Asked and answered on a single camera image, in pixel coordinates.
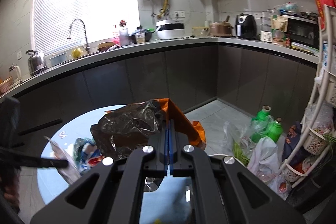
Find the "white rice cooker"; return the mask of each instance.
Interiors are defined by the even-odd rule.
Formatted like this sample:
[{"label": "white rice cooker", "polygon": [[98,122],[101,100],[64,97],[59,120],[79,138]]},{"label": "white rice cooker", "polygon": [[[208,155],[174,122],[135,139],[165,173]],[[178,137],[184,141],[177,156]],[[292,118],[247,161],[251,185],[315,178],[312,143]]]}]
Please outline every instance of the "white rice cooker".
[{"label": "white rice cooker", "polygon": [[175,39],[184,37],[184,23],[181,19],[161,20],[156,23],[159,39]]}]

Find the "table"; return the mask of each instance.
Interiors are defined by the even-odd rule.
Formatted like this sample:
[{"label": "table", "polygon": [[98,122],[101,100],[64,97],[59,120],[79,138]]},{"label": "table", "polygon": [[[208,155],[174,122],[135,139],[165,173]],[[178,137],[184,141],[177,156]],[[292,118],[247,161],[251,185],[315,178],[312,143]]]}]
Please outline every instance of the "table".
[{"label": "table", "polygon": [[[92,138],[90,127],[92,124],[98,123],[105,111],[123,106],[125,105],[102,107],[80,115],[65,124],[51,139],[63,149],[70,151],[70,155],[72,155],[76,139]],[[41,157],[53,157],[50,143],[43,149]],[[37,184],[46,204],[68,188],[68,183],[54,168],[38,168]],[[163,223],[185,223],[191,211],[191,204],[187,197],[190,195],[190,191],[187,190],[189,185],[191,185],[190,178],[165,177],[156,191],[144,193],[139,223],[154,223],[157,219]]]}]

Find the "black air fryer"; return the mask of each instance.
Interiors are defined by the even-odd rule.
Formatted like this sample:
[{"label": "black air fryer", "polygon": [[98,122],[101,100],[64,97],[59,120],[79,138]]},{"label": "black air fryer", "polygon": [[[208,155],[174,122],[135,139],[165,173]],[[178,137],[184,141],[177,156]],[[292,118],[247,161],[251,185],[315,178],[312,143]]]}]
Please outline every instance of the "black air fryer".
[{"label": "black air fryer", "polygon": [[236,17],[236,35],[239,38],[256,39],[257,25],[252,15],[240,14]]}]

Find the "metal bolt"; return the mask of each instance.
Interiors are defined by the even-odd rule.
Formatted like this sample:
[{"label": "metal bolt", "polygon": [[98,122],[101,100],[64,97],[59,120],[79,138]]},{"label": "metal bolt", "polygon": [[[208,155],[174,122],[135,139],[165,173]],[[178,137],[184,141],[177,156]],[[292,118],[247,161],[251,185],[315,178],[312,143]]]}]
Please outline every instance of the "metal bolt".
[{"label": "metal bolt", "polygon": [[183,147],[184,152],[187,152],[187,153],[189,153],[189,152],[193,152],[194,149],[195,149],[195,148],[194,148],[192,145],[190,145],[190,144],[185,145],[185,146]]},{"label": "metal bolt", "polygon": [[235,158],[234,158],[234,157],[231,157],[231,156],[226,156],[226,157],[224,158],[224,162],[225,162],[226,164],[233,164],[233,163],[235,162]]},{"label": "metal bolt", "polygon": [[110,157],[107,158],[103,158],[103,160],[101,161],[104,165],[108,166],[108,165],[112,165],[114,160]]},{"label": "metal bolt", "polygon": [[154,151],[154,148],[150,145],[146,145],[142,148],[142,151],[149,154],[149,153],[152,153]]}]

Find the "black pot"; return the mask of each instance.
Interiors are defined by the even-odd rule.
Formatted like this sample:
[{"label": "black pot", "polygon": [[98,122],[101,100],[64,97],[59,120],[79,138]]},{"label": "black pot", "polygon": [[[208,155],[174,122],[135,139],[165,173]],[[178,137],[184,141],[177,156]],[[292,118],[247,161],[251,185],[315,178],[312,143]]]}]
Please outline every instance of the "black pot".
[{"label": "black pot", "polygon": [[143,29],[142,26],[139,26],[139,27],[137,27],[137,29],[136,29],[134,32],[132,32],[132,34],[129,36],[134,44],[137,43],[137,41],[136,41],[136,39],[135,39],[135,34],[136,34],[136,33],[140,33],[140,32],[144,32],[144,33],[145,33],[146,42],[148,42],[149,40],[151,40],[151,38],[152,38],[152,32],[149,31],[149,30]]}]

